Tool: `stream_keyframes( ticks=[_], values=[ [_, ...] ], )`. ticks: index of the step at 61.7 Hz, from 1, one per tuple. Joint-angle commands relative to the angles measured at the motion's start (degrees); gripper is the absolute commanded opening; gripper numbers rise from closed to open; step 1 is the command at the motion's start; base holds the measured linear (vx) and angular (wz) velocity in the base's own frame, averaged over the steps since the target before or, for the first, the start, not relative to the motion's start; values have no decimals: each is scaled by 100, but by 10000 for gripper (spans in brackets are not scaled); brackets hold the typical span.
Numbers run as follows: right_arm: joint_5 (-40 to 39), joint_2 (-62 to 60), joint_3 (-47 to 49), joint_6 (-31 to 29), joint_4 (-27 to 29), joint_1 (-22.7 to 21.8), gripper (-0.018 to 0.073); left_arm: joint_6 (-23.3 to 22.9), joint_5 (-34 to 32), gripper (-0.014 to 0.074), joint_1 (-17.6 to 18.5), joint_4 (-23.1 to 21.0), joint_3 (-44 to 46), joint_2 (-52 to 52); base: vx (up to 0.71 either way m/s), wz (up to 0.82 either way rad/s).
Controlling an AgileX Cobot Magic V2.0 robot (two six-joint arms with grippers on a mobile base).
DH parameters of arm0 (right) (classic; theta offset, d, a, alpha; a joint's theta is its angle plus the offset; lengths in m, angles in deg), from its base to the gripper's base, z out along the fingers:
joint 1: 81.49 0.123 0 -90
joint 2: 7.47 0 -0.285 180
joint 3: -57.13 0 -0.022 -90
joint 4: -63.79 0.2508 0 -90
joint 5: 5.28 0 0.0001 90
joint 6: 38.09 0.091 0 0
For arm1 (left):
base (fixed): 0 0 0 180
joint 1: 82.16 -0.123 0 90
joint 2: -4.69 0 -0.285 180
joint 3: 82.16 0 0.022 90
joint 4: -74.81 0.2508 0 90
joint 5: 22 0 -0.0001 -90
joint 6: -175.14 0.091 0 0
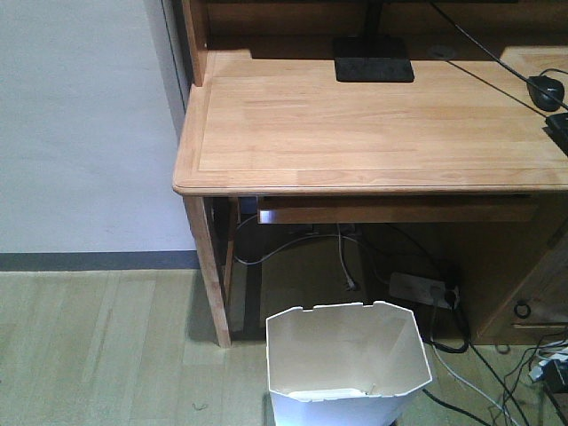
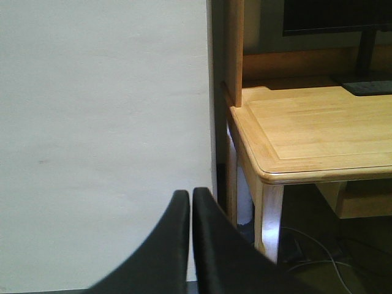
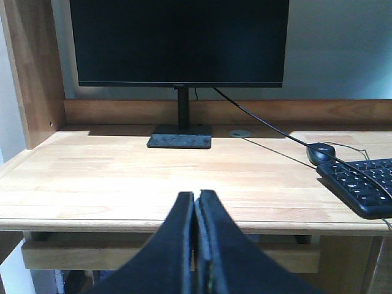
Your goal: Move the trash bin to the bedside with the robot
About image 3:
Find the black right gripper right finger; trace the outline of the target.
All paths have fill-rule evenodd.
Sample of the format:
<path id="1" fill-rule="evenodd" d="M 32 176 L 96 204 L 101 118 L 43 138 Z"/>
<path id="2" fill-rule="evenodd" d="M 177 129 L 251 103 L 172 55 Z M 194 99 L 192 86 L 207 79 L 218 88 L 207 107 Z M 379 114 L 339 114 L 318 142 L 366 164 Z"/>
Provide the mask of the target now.
<path id="1" fill-rule="evenodd" d="M 320 293 L 264 254 L 235 224 L 213 190 L 195 204 L 198 293 Z"/>

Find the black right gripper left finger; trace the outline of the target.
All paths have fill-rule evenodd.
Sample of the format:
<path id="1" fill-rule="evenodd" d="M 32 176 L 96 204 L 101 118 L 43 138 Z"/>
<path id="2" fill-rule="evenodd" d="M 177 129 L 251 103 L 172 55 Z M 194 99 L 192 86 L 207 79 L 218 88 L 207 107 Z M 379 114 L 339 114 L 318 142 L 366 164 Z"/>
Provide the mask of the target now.
<path id="1" fill-rule="evenodd" d="M 180 192 L 164 223 L 143 248 L 85 293 L 192 293 L 194 195 Z"/>

